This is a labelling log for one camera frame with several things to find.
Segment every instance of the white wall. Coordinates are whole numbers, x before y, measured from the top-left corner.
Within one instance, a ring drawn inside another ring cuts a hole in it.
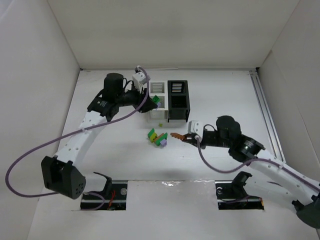
[[[48,0],[87,69],[259,67],[299,0]]]
[[[259,70],[287,162],[320,180],[320,1],[301,0]]]
[[[79,66],[46,0],[13,0],[0,17],[0,239],[27,238],[37,199],[6,188],[5,173],[27,150],[61,135]],[[43,188],[40,162],[53,144],[14,168],[12,185]]]

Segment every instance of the white floor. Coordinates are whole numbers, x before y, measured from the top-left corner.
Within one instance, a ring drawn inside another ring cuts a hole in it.
[[[64,134],[78,127],[109,72],[81,71]],[[112,72],[128,79],[133,73]],[[150,70],[148,73],[153,80],[188,80],[190,120],[215,125],[217,117],[233,116],[243,134],[270,150],[266,126],[247,71]],[[115,118],[132,110],[124,107]],[[77,211],[79,199],[61,195],[42,197],[28,239],[318,239],[314,229],[272,202],[264,203],[265,211],[219,211],[214,182],[207,180],[231,180],[236,173],[213,172],[200,160],[197,148],[175,138],[168,138],[168,145],[163,149],[155,147],[147,139],[150,129],[151,125],[139,113],[107,126],[87,152],[81,169],[85,174],[95,171],[115,180],[140,180],[129,182],[126,211],[83,212]],[[158,127],[156,132],[185,134],[187,125]],[[229,157],[227,149],[207,147],[203,154],[221,169],[239,165]],[[244,170],[268,180],[249,168]],[[173,180],[172,186],[166,184]]]

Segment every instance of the robotic arm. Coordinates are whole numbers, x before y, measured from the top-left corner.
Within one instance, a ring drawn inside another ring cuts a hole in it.
[[[80,133],[73,135],[53,157],[46,156],[42,160],[43,181],[47,189],[72,199],[77,199],[83,192],[99,192],[102,196],[109,194],[112,186],[110,177],[97,172],[84,176],[79,169],[88,149],[104,128],[97,126],[110,122],[120,107],[133,106],[136,109],[149,94],[148,89],[143,88],[148,81],[147,78],[148,76],[137,67],[132,75],[131,89],[126,91],[129,82],[123,75],[109,73],[106,76],[103,89],[87,108],[87,113],[78,128]],[[157,107],[148,97],[138,111],[146,113]]]
[[[241,197],[259,196],[278,203],[296,213],[298,218],[307,225],[320,228],[320,188],[319,182],[312,180],[287,164],[278,160],[264,146],[251,137],[243,135],[240,124],[231,116],[221,116],[216,121],[217,130],[207,130],[200,121],[191,121],[188,133],[171,136],[198,147],[203,162],[219,173],[233,173],[249,166],[260,171],[275,182],[266,182],[257,179],[248,172],[240,172],[232,181],[230,189]],[[206,146],[229,148],[229,155],[242,163],[239,167],[224,171],[211,166],[202,155],[201,149]]]

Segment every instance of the green block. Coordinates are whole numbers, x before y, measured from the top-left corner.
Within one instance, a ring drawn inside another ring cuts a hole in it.
[[[157,95],[155,95],[155,96],[152,98],[152,101],[153,101],[155,104],[157,104],[158,102],[160,102],[160,98],[159,98]]]
[[[151,135],[155,132],[155,129],[152,128],[151,131],[148,133],[148,139],[150,139]]]
[[[159,146],[159,145],[160,145],[160,142],[161,142],[163,139],[167,139],[167,138],[168,138],[168,133],[166,132],[166,133],[163,134],[161,137],[158,137],[154,143],[155,143],[155,145]]]

